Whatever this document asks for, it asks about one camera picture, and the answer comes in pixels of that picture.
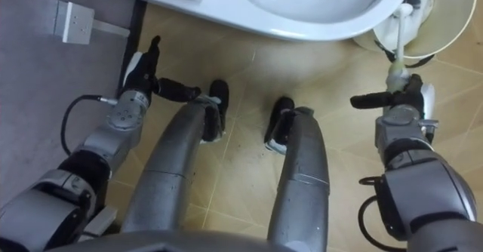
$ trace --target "beige floor tile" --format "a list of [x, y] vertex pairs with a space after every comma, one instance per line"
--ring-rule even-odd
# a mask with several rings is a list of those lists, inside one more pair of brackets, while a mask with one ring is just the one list
[[438, 59], [477, 72], [483, 72], [482, 55], [483, 47], [478, 40], [475, 27], [470, 23], [463, 34], [449, 48], [438, 53]]
[[245, 91], [238, 114], [247, 115], [271, 108], [280, 96], [293, 97], [297, 86], [321, 75], [334, 75], [361, 53], [364, 51], [350, 41], [261, 45], [254, 63], [248, 69], [248, 90]]
[[483, 166], [483, 127], [471, 130], [465, 134], [458, 153], [450, 160], [450, 164], [460, 173], [468, 172]]
[[449, 140], [467, 132], [475, 118], [483, 96], [483, 85], [467, 90], [435, 107], [434, 118], [439, 120], [435, 143]]
[[483, 81], [483, 75], [438, 61], [417, 70], [424, 82], [434, 85], [436, 102], [440, 103]]
[[205, 222], [206, 209], [203, 207], [190, 204], [186, 210], [185, 220], [183, 222], [183, 229], [185, 230], [199, 230], [203, 229]]
[[107, 188], [106, 205], [117, 208], [118, 215], [115, 218], [115, 221], [118, 224], [122, 224], [122, 221], [125, 218], [133, 192], [134, 188], [131, 186], [118, 183], [116, 181], [109, 182], [109, 186]]
[[201, 145], [198, 148], [194, 166], [189, 202], [201, 207], [208, 207], [221, 160], [216, 157], [209, 145]]
[[113, 179], [120, 183], [135, 187], [142, 172], [143, 164], [137, 159], [137, 156], [130, 151], [124, 163], [114, 174]]
[[318, 120], [325, 144], [335, 149], [345, 149], [369, 137], [374, 138], [375, 119], [382, 109], [357, 110], [352, 107], [333, 112]]
[[210, 210], [268, 226], [283, 157], [265, 149], [260, 133], [235, 123]]
[[241, 235], [249, 235], [258, 238], [266, 238], [266, 233], [268, 230], [266, 227], [254, 225], [253, 223], [214, 211], [208, 212], [204, 229], [238, 233]]
[[[329, 197], [329, 247], [343, 251], [375, 251], [358, 229], [357, 213], [362, 202], [374, 195], [374, 188], [358, 184], [362, 177], [380, 176], [383, 165], [345, 152], [328, 150], [331, 195]], [[365, 222], [368, 231], [385, 243], [387, 237], [377, 206], [371, 205]]]

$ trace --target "robotic hand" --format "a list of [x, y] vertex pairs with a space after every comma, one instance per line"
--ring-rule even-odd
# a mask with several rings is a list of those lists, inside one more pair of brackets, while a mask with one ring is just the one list
[[407, 241], [410, 252], [481, 251], [483, 226], [466, 181], [431, 146], [438, 122], [425, 118], [425, 96], [419, 75], [401, 91], [357, 96], [356, 109], [385, 107], [376, 120], [375, 145], [385, 167], [379, 177], [366, 177], [376, 195], [358, 212], [362, 234], [384, 251], [406, 251], [373, 239], [364, 225], [365, 209], [377, 202], [386, 231]]

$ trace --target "toilet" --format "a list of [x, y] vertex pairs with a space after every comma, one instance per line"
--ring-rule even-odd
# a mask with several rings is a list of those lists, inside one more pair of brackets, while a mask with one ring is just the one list
[[336, 41], [374, 28], [403, 0], [147, 1], [275, 38]]

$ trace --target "wire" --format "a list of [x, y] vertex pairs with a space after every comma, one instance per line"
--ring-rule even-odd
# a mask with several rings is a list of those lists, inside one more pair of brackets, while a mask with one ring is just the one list
[[381, 250], [388, 251], [388, 252], [406, 252], [404, 248], [390, 247], [388, 245], [381, 244], [376, 239], [372, 238], [368, 230], [365, 228], [365, 224], [364, 224], [365, 210], [369, 207], [370, 204], [374, 203], [375, 201], [377, 201], [377, 196], [373, 195], [370, 198], [368, 198], [366, 201], [364, 201], [364, 203], [362, 203], [361, 207], [359, 208], [359, 212], [357, 214], [357, 221], [358, 221], [359, 229], [361, 230], [361, 233], [363, 234], [365, 239], [368, 240], [373, 246]]
[[84, 94], [74, 99], [74, 101], [72, 101], [70, 105], [67, 107], [66, 112], [63, 114], [62, 125], [60, 126], [60, 143], [62, 144], [63, 151], [67, 155], [71, 154], [71, 151], [69, 150], [69, 147], [67, 146], [67, 143], [66, 143], [66, 126], [67, 126], [67, 119], [69, 119], [70, 111], [72, 111], [74, 106], [82, 100], [100, 101], [101, 97], [102, 96], [96, 95], [96, 94]]

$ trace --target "tile grout line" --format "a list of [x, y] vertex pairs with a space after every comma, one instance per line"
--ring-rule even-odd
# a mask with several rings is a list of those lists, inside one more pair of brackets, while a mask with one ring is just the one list
[[[456, 151], [456, 154], [454, 154], [454, 157], [456, 158], [456, 155], [458, 155], [460, 153], [460, 150], [461, 148], [463, 147], [463, 144], [465, 143], [466, 141], [466, 138], [468, 137], [469, 135], [469, 132], [471, 131], [471, 127], [473, 126], [473, 124], [475, 124], [475, 120], [476, 120], [476, 117], [478, 116], [478, 113], [481, 111], [481, 108], [483, 108], [483, 102], [480, 103], [480, 105], [478, 106], [478, 109], [476, 110], [476, 113], [475, 115], [473, 116], [473, 119], [471, 120], [471, 122], [469, 123], [469, 126], [468, 126], [468, 129], [466, 130], [466, 133], [464, 134], [463, 136], [463, 139], [461, 140], [460, 144], [458, 145], [458, 148], [457, 148], [457, 151]], [[483, 165], [480, 165], [480, 166], [477, 166], [473, 169], [470, 169], [470, 170], [465, 170], [465, 171], [462, 171], [460, 172], [461, 174], [465, 174], [465, 173], [468, 173], [470, 171], [473, 171], [475, 169], [478, 169], [480, 167], [482, 167]]]
[[226, 141], [225, 149], [223, 150], [223, 156], [221, 158], [222, 160], [221, 160], [221, 163], [220, 163], [220, 168], [218, 169], [217, 178], [214, 181], [213, 191], [211, 191], [211, 195], [210, 195], [210, 201], [208, 202], [208, 206], [206, 207], [206, 214], [205, 214], [205, 218], [203, 219], [202, 229], [205, 227], [206, 219], [208, 218], [208, 212], [210, 211], [211, 202], [213, 201], [214, 191], [216, 190], [217, 184], [218, 184], [218, 180], [220, 179], [220, 175], [221, 175], [223, 163], [225, 161], [226, 150], [228, 149], [229, 141], [232, 138], [233, 131], [235, 130], [235, 124], [236, 124], [236, 118], [233, 119], [232, 131], [230, 132], [230, 134], [228, 136], [228, 140]]
[[478, 75], [483, 75], [483, 73], [481, 73], [481, 72], [478, 72], [476, 70], [469, 69], [469, 68], [466, 68], [466, 67], [463, 67], [463, 66], [459, 66], [459, 65], [456, 65], [454, 63], [449, 63], [449, 62], [446, 62], [446, 61], [443, 61], [443, 60], [440, 60], [440, 59], [434, 59], [434, 61], [438, 62], [438, 63], [443, 63], [444, 65], [447, 65], [447, 66], [462, 69], [462, 70], [467, 71], [467, 72], [471, 72], [471, 73], [478, 74]]
[[219, 215], [223, 215], [223, 216], [225, 216], [225, 217], [232, 218], [232, 219], [234, 219], [234, 220], [238, 220], [238, 221], [243, 222], [243, 223], [248, 223], [248, 224], [250, 224], [251, 226], [262, 226], [262, 225], [259, 225], [259, 224], [256, 224], [256, 223], [253, 223], [253, 222], [250, 222], [250, 221], [247, 221], [247, 220], [240, 219], [240, 218], [238, 218], [238, 217], [231, 216], [231, 215], [229, 215], [229, 214], [225, 214], [225, 213], [219, 212], [219, 211], [210, 211], [210, 212], [215, 213], [215, 214], [219, 214]]
[[131, 184], [128, 184], [128, 183], [125, 183], [125, 182], [122, 182], [122, 181], [119, 181], [119, 180], [111, 180], [111, 181], [113, 181], [114, 183], [117, 183], [117, 184], [122, 184], [124, 186], [130, 187], [132, 189], [135, 189], [136, 188], [135, 186], [133, 186]]

